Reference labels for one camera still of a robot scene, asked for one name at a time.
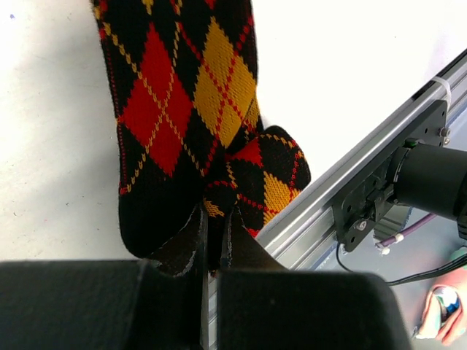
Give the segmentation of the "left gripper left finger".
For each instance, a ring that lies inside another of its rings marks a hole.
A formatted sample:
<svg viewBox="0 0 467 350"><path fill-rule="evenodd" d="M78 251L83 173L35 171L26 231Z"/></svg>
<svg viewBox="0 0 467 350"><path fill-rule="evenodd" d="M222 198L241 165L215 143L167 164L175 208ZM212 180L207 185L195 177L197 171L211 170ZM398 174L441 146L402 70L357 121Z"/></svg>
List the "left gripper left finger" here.
<svg viewBox="0 0 467 350"><path fill-rule="evenodd" d="M205 349L207 213L143 260L1 264L3 349Z"/></svg>

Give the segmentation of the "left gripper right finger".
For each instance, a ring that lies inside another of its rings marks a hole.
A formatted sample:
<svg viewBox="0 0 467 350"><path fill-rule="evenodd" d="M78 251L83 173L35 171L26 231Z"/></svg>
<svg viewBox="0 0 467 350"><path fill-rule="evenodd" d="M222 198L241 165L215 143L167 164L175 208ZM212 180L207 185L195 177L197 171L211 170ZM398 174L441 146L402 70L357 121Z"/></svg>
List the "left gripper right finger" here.
<svg viewBox="0 0 467 350"><path fill-rule="evenodd" d="M225 222L217 275L218 349L411 349L395 295L378 276L290 271Z"/></svg>

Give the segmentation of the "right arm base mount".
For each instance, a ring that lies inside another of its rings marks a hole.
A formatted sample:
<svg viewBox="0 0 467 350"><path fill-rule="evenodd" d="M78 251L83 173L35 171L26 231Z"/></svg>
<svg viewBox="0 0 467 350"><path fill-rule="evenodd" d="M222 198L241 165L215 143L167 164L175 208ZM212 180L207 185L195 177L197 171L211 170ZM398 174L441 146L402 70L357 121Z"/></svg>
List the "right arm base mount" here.
<svg viewBox="0 0 467 350"><path fill-rule="evenodd" d="M436 100L418 114L337 193L332 202L336 240L352 252L393 207L393 183L406 150L418 143L440 147L447 102Z"/></svg>

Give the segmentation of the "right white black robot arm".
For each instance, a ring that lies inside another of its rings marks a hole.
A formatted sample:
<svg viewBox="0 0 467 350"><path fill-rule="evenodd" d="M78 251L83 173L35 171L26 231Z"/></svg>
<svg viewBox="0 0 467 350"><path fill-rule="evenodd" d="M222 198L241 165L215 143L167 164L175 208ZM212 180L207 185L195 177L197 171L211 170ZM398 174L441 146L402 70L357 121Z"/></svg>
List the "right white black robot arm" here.
<svg viewBox="0 0 467 350"><path fill-rule="evenodd" d="M399 147L386 180L393 202L456 221L466 239L466 152L416 143Z"/></svg>

